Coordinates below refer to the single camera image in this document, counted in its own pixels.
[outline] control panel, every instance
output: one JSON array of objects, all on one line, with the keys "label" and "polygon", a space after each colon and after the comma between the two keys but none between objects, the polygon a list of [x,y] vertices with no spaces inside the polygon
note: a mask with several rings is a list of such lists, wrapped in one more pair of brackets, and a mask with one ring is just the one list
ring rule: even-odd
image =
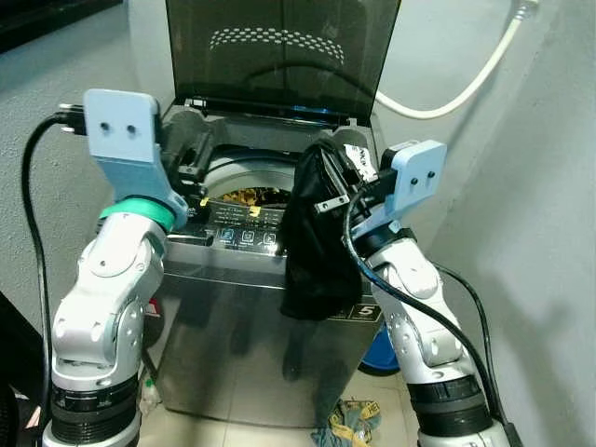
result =
[{"label": "control panel", "polygon": [[173,240],[221,250],[250,251],[274,256],[284,209],[249,207],[220,199],[191,201],[186,226]]}]

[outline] tinted glass lid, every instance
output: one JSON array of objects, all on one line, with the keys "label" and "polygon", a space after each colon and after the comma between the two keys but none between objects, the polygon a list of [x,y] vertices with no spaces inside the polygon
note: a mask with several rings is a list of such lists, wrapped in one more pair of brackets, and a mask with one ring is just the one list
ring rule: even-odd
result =
[{"label": "tinted glass lid", "polygon": [[179,100],[368,122],[399,1],[167,0],[167,6]]}]

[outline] robotic arm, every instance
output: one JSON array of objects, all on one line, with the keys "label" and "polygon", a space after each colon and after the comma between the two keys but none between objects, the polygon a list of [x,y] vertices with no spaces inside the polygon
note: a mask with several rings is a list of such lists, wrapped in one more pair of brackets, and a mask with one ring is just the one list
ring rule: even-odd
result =
[{"label": "robotic arm", "polygon": [[[163,278],[167,233],[185,224],[187,207],[159,159],[153,98],[90,90],[84,111],[90,152],[114,187],[116,204],[103,213],[102,230],[79,258],[78,279],[54,319],[52,420],[42,443],[128,447],[136,445],[141,424],[136,397],[143,307]],[[365,275],[381,286],[373,287],[373,295],[408,383],[420,447],[518,447],[507,424],[487,408],[477,360],[453,334],[457,321],[443,301],[437,270],[400,225],[403,212],[434,194],[445,153],[436,142],[389,150],[387,169],[349,201],[345,243]],[[382,203],[363,210],[369,193],[383,197]],[[344,206],[346,198],[333,206]],[[357,204],[368,217],[352,225]],[[403,303],[396,294],[411,301]]]},{"label": "robotic arm", "polygon": [[43,445],[136,445],[143,307],[163,278],[166,235],[186,222],[159,160],[159,114],[148,95],[90,90],[91,154],[115,189],[101,232],[52,328],[52,420]]},{"label": "robotic arm", "polygon": [[[445,155],[445,146],[433,141],[387,150],[382,165],[390,168],[350,201],[345,243],[372,281],[372,294],[385,315],[418,418],[419,446],[520,447],[480,356],[443,300],[437,269],[419,250],[413,232],[400,224],[404,212],[435,193]],[[366,220],[352,226],[353,210],[367,195],[384,199]],[[483,372],[488,406],[476,366]]]}]

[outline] crumpled fabric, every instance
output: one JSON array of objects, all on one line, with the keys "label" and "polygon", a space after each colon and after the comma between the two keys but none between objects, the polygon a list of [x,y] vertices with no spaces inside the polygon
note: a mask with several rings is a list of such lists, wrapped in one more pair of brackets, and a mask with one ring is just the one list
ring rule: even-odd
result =
[{"label": "crumpled fabric", "polygon": [[323,320],[362,296],[356,263],[342,242],[345,207],[322,214],[315,204],[339,196],[325,172],[323,152],[336,156],[329,140],[314,142],[294,172],[291,198],[280,226],[280,249],[288,251],[286,292],[280,311],[297,319]]},{"label": "crumpled fabric", "polygon": [[310,436],[318,447],[367,447],[381,424],[381,408],[373,400],[340,400],[328,426]]}]

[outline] black cloth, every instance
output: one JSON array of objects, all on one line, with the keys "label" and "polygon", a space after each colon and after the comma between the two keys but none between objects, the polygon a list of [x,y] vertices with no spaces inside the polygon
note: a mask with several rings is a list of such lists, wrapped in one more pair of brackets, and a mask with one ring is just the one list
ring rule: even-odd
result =
[{"label": "black cloth", "polygon": [[320,215],[316,203],[339,196],[322,159],[337,157],[333,142],[322,140],[301,156],[294,172],[291,199],[281,221],[281,247],[288,251],[282,314],[322,320],[357,303],[362,282],[342,242],[345,207]]}]

